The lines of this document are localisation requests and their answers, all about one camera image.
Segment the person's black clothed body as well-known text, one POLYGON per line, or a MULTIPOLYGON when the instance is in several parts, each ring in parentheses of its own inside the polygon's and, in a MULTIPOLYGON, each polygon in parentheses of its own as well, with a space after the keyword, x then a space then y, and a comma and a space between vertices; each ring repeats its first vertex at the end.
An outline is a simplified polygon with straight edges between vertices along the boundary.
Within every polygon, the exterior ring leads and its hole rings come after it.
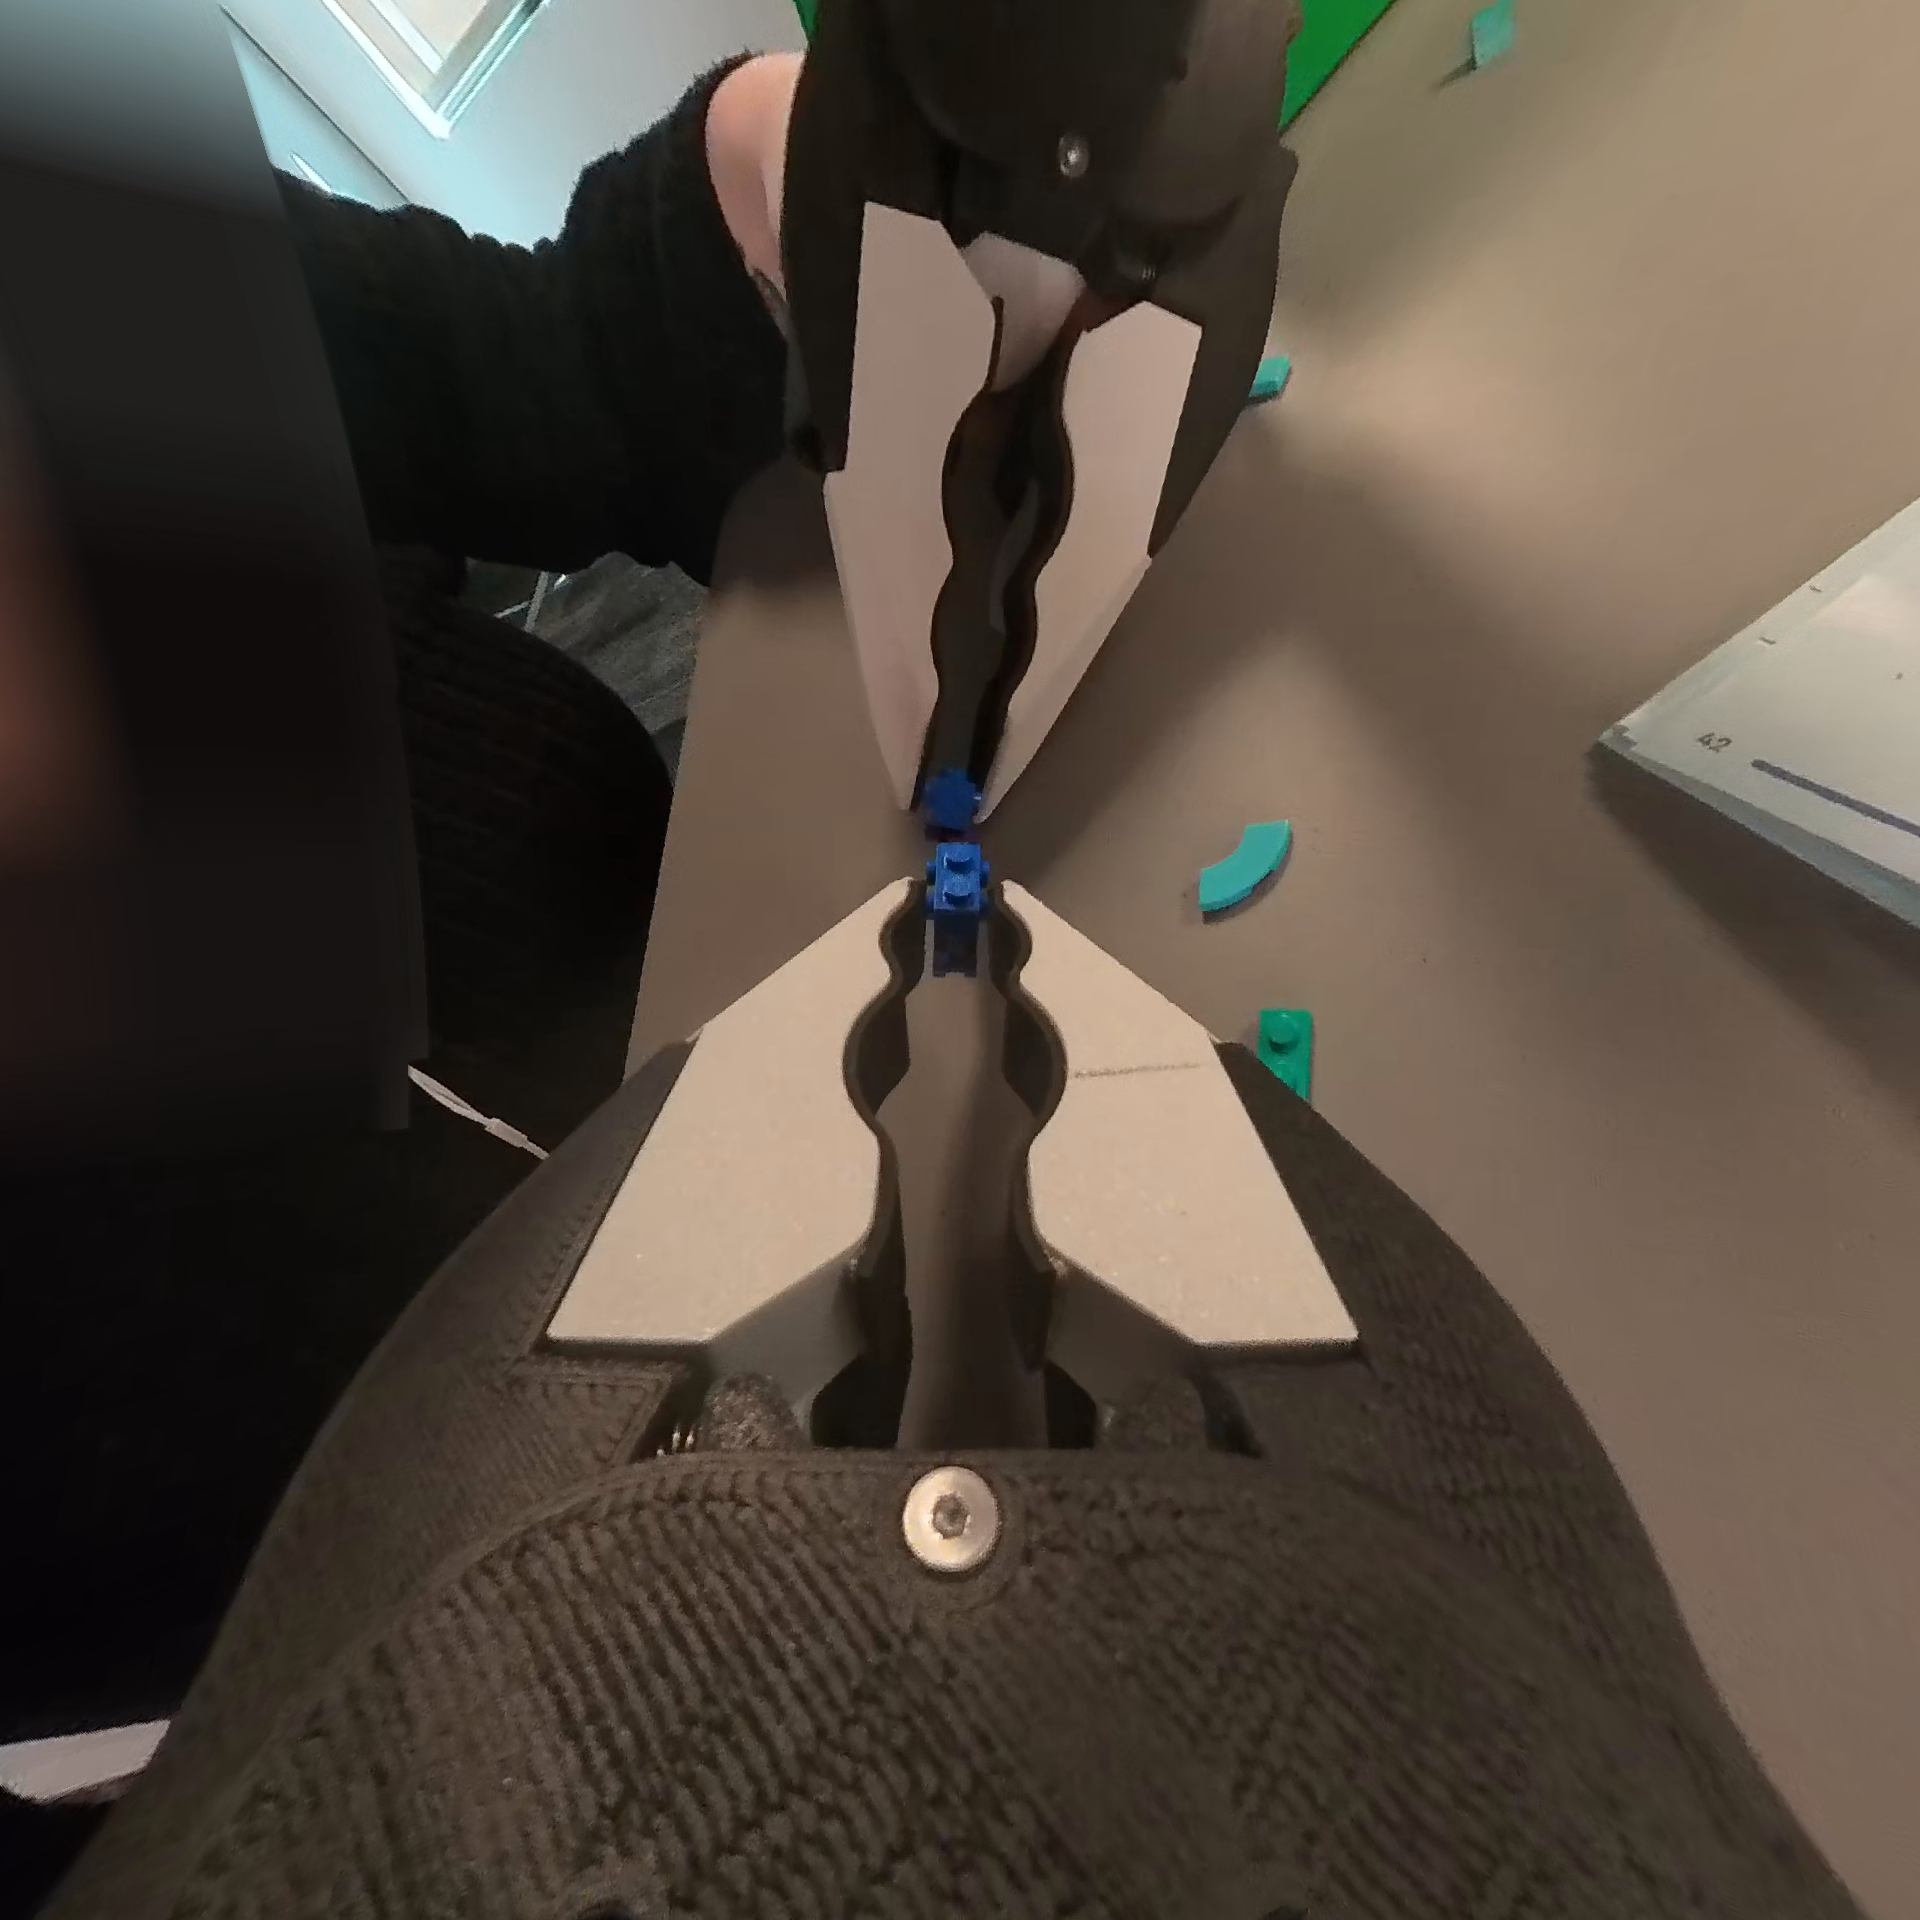
MULTIPOLYGON (((552 642, 382 562, 415 789, 424 1071, 538 1145, 618 1085, 672 802, 552 642)), ((396 1131, 6 1164, 6 1740, 164 1717, 351 1378, 535 1162, 412 1089, 396 1131)))

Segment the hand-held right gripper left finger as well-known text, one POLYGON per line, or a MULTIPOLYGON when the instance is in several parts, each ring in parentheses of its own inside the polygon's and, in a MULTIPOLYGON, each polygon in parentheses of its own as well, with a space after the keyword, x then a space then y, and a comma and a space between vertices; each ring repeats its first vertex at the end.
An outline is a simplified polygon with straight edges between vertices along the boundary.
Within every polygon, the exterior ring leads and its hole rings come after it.
POLYGON ((691 1041, 584 1248, 547 1341, 695 1362, 818 1396, 862 1367, 906 1393, 896 1149, 921 887, 892 881, 691 1041))

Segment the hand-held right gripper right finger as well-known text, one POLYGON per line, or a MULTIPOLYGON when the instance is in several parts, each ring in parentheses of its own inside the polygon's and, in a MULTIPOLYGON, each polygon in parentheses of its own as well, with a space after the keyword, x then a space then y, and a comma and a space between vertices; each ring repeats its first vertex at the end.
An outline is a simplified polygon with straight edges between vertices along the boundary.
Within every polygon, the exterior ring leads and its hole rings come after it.
POLYGON ((996 887, 1001 1071, 1024 1107, 1011 1207, 1022 1361, 1094 1401, 1360 1332, 1222 1043, 1019 883, 996 887))

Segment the teal curved toy brick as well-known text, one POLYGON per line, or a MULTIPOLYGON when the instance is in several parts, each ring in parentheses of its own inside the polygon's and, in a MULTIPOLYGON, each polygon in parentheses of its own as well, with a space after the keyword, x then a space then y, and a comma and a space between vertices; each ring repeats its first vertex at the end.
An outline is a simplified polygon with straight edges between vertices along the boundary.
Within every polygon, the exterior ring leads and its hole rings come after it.
POLYGON ((1231 853, 1209 863, 1195 881, 1195 908, 1204 921, 1231 916, 1262 893, 1289 864, 1291 820, 1249 823, 1231 853))

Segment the person's left hand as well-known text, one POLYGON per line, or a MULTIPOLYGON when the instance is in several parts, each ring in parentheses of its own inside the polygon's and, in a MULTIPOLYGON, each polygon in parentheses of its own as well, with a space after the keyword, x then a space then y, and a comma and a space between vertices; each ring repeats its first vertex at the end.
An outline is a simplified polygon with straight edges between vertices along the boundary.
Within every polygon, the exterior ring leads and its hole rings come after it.
POLYGON ((714 84, 705 114, 716 204, 783 333, 792 329, 783 252, 785 162, 803 72, 803 52, 750 55, 714 84))

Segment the blue purple toy brick assembly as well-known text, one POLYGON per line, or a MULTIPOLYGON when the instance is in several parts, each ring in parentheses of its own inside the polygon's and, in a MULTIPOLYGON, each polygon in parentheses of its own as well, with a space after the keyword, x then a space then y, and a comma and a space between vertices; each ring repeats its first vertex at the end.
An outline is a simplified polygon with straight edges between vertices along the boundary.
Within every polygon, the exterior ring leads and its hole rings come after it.
POLYGON ((980 932, 992 914, 992 864, 978 842, 934 847, 924 883, 928 972, 934 979, 976 976, 980 932))

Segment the pale blue instruction booklet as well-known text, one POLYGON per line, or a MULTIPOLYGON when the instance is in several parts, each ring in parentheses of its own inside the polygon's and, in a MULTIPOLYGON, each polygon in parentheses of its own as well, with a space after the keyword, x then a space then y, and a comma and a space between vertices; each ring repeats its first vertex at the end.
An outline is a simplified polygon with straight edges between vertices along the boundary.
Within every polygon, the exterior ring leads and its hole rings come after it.
POLYGON ((1599 743, 1915 929, 1919 505, 1599 743))

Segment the person's left forearm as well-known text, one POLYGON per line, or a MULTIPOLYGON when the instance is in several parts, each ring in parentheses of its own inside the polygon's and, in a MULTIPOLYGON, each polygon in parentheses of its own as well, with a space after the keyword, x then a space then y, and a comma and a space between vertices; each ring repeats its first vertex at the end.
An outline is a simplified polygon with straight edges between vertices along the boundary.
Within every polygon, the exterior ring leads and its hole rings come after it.
POLYGON ((785 445, 786 348, 707 136, 746 55, 590 165, 532 247, 275 181, 377 547, 697 585, 785 445))

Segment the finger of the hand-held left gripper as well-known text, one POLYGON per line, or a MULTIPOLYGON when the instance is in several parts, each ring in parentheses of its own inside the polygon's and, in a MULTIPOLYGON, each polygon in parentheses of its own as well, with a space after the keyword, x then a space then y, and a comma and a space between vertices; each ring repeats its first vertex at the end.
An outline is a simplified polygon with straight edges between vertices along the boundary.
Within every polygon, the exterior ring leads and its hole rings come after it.
POLYGON ((1073 344, 1059 403, 1063 482, 1043 495, 1011 636, 1024 665, 1006 706, 980 815, 990 819, 1041 752, 1147 572, 1174 442, 1202 332, 1129 307, 1073 344))
POLYGON ((990 389, 1000 309, 948 231, 903 209, 865 205, 857 267, 849 456, 825 475, 825 517, 880 764, 913 810, 953 569, 946 456, 990 389))

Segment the green plastic bin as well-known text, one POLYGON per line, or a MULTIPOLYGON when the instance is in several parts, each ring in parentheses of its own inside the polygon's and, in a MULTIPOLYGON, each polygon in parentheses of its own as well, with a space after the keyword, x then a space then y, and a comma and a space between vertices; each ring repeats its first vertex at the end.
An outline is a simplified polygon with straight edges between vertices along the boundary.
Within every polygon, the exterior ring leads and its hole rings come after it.
POLYGON ((1297 4, 1298 31, 1287 43, 1287 83, 1280 107, 1280 129, 1308 107, 1352 52, 1367 40, 1375 25, 1395 3, 1321 3, 1297 4))

